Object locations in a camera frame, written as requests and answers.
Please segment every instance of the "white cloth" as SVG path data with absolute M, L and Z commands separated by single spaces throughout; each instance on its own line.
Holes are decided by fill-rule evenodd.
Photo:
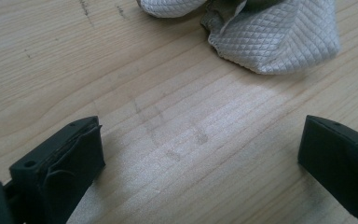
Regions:
M 206 2 L 206 0 L 137 0 L 146 13 L 159 18 L 184 16 Z
M 185 0 L 173 2 L 183 6 L 181 15 L 202 4 L 193 1 L 190 8 L 178 4 Z M 171 13 L 167 7 L 163 11 Z M 294 73 L 339 51 L 334 0 L 214 0 L 201 24 L 219 56 L 258 74 Z

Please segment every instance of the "wooden table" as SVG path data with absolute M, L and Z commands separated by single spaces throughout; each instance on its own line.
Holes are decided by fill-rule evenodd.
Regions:
M 356 223 L 296 155 L 308 114 L 358 131 L 358 1 L 337 1 L 339 55 L 290 76 L 220 59 L 202 12 L 0 0 L 0 180 L 98 115 L 106 168 L 70 223 Z

